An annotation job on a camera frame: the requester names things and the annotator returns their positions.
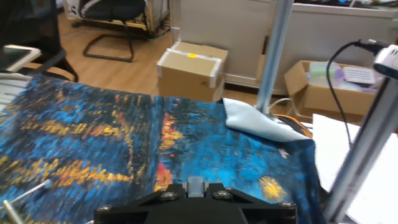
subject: black office chair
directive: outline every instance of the black office chair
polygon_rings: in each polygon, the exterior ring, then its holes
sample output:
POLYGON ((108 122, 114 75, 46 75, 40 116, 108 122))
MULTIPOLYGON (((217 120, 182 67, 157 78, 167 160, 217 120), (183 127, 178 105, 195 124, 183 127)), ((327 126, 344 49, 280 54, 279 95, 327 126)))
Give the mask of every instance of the black office chair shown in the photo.
POLYGON ((66 59, 66 51, 61 46, 58 31, 58 11, 55 0, 29 0, 25 2, 23 17, 14 21, 12 42, 16 45, 35 47, 42 55, 34 63, 42 64, 39 68, 22 68, 19 73, 24 75, 43 74, 56 78, 67 79, 63 76, 47 72, 51 67, 61 68, 73 75, 74 82, 78 81, 76 71, 66 59))
POLYGON ((86 57, 93 57, 93 58, 102 58, 108 60, 117 60, 121 62, 132 62, 134 58, 134 51, 132 49, 131 44, 131 34, 129 33, 129 28, 126 24, 126 21, 132 20, 143 15, 144 23, 146 29, 148 30, 147 25, 147 16, 145 14, 145 0, 100 0, 97 3, 94 3, 87 9, 85 9, 85 4, 88 3, 90 0, 82 0, 79 4, 78 14, 80 17, 85 19, 92 19, 98 21, 121 21, 124 25, 124 31, 126 35, 112 35, 112 34, 103 34, 90 43, 88 43, 87 47, 83 51, 83 55, 86 57), (94 55, 89 54, 88 51, 92 45, 97 43, 104 37, 115 37, 115 38, 122 38, 127 39, 131 57, 130 58, 119 58, 119 57, 110 57, 104 55, 94 55))

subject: orange wire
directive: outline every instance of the orange wire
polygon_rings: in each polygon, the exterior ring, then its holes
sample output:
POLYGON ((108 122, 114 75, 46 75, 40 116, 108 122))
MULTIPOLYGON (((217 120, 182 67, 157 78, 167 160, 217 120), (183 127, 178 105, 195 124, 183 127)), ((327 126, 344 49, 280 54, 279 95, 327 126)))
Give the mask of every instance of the orange wire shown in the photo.
POLYGON ((309 138, 312 138, 312 133, 299 121, 297 121, 295 118, 292 118, 291 116, 287 116, 287 115, 282 115, 282 114, 275 114, 276 116, 281 116, 283 118, 287 118, 287 119, 291 119, 292 121, 294 121, 295 123, 297 123, 302 129, 303 132, 305 133, 305 135, 309 138))

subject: open cardboard box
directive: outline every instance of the open cardboard box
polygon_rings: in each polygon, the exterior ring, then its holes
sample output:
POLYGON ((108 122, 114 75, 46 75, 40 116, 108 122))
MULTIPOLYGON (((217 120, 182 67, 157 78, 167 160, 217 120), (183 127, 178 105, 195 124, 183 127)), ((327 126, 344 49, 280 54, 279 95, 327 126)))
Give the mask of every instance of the open cardboard box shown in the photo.
POLYGON ((218 101, 224 90, 227 55, 227 50, 176 42, 157 64, 159 94, 218 101))
MULTIPOLYGON (((341 115, 329 88, 309 85, 306 72, 310 70, 311 61, 297 62, 287 73, 285 81, 289 96, 297 109, 297 113, 312 117, 312 114, 322 114, 341 120, 341 115)), ((352 65, 339 64, 341 68, 352 65)), ((374 93, 335 89, 337 98, 347 117, 347 122, 359 124, 373 102, 374 93)), ((291 116, 304 122, 312 122, 295 113, 291 116)))

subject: screw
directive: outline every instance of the screw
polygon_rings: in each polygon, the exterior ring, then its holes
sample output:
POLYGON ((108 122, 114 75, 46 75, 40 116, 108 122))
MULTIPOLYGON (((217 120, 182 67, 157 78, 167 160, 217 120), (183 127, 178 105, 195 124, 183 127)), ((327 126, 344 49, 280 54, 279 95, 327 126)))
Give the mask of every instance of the screw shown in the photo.
POLYGON ((97 208, 97 211, 99 212, 107 212, 111 210, 112 206, 111 205, 103 205, 97 208))
POLYGON ((279 206, 281 207, 291 207, 294 204, 292 202, 279 202, 279 206))
POLYGON ((228 198, 229 196, 231 196, 231 194, 226 192, 225 190, 220 190, 213 195, 217 198, 228 198))
POLYGON ((173 193, 173 192, 164 192, 162 194, 162 198, 166 198, 166 199, 170 199, 170 198, 174 198, 177 194, 173 193))

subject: yellow sticker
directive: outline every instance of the yellow sticker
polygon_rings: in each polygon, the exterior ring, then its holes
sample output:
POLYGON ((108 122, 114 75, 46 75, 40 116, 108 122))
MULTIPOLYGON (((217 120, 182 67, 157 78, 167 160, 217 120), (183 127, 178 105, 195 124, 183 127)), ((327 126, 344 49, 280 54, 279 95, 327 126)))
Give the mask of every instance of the yellow sticker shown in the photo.
POLYGON ((195 57, 197 57, 197 55, 196 55, 196 54, 193 54, 193 53, 189 53, 189 54, 188 54, 188 57, 195 58, 195 57))

